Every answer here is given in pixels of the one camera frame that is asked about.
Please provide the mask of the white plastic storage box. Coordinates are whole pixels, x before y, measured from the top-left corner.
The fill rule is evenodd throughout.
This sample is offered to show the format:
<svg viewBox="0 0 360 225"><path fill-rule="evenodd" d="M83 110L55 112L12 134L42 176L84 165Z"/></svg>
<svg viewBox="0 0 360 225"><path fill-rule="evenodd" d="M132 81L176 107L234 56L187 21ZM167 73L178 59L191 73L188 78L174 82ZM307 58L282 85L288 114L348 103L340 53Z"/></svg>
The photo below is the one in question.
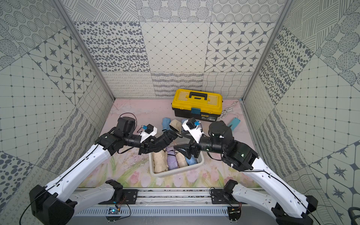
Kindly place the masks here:
<svg viewBox="0 0 360 225"><path fill-rule="evenodd" d="M185 171L189 171L189 170L194 170L197 169L199 167L201 167L204 164L204 156L202 153L200 153L198 158L195 158L196 160L196 164L194 165L190 165L190 166L185 166L185 167L179 167L173 170L167 170L167 171L163 171L163 172L155 172L155 161L154 161L154 153L150 153L149 154L149 161L150 161L150 173L152 176L154 177L166 177L166 176L170 176L170 175L175 175L175 174L179 174L179 173L183 173Z"/></svg>

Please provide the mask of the lilac umbrella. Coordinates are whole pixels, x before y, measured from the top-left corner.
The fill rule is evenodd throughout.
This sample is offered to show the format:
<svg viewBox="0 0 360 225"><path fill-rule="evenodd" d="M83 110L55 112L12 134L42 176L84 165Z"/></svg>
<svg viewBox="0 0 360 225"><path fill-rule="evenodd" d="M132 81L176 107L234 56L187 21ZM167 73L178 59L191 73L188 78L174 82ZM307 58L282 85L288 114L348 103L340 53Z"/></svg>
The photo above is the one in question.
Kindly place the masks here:
<svg viewBox="0 0 360 225"><path fill-rule="evenodd" d="M168 170L174 170L174 169L178 169L178 162L177 162L177 158L176 158L176 153L173 147L167 147L166 148L166 152L167 152L167 165L168 165Z"/></svg>

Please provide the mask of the beige umbrella black stripes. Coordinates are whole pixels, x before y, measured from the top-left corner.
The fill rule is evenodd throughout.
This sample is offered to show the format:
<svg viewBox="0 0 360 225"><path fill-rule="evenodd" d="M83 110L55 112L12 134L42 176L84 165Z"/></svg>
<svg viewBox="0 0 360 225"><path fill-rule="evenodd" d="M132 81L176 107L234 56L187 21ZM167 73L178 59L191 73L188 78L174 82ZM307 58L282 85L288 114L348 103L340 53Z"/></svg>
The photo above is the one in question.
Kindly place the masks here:
<svg viewBox="0 0 360 225"><path fill-rule="evenodd" d="M176 152L175 153L175 157L176 157L176 160L177 160L177 163L178 163L178 167L179 168L183 168L183 167L187 167L188 166L188 163L186 161L186 158L184 155L182 155L181 153L179 152Z"/></svg>

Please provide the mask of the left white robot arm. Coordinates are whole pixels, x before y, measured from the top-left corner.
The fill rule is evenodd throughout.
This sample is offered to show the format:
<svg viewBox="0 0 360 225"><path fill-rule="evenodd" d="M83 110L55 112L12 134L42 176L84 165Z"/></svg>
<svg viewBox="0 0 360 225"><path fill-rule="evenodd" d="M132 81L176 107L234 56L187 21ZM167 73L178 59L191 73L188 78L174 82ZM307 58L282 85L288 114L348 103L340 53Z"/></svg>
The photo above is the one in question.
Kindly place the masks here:
<svg viewBox="0 0 360 225"><path fill-rule="evenodd" d="M36 185L30 191L32 214L44 225L65 225L80 211L99 203L113 203L119 209L125 197L123 186L115 180L80 194L74 194L74 191L100 164L120 153L124 146L130 150L138 148L139 154L147 154L163 150L177 138L172 130L155 137L157 128L151 124L135 135L136 124L135 118L120 117L117 126L100 136L69 169L45 186Z"/></svg>

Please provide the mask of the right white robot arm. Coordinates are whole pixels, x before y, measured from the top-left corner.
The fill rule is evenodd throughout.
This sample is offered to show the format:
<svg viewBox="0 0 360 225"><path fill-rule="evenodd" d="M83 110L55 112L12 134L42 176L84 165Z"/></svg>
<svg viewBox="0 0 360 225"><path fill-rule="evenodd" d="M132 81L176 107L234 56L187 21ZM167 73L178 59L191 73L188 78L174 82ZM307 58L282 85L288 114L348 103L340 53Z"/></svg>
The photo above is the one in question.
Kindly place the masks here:
<svg viewBox="0 0 360 225"><path fill-rule="evenodd" d="M263 159L250 146L235 140L232 130L223 121L210 124L209 132L204 134L202 125L194 118L182 124L183 136L190 139L188 144L174 148L186 158L198 157L200 152L221 154L221 160L232 169L243 172L259 184L265 193L249 189L235 180L229 180L222 191L211 190L216 200L223 199L229 204L230 220L238 220L241 209L233 204L248 204L270 216L279 225L312 225L310 214L317 209L318 200L306 196L292 188L272 171Z"/></svg>

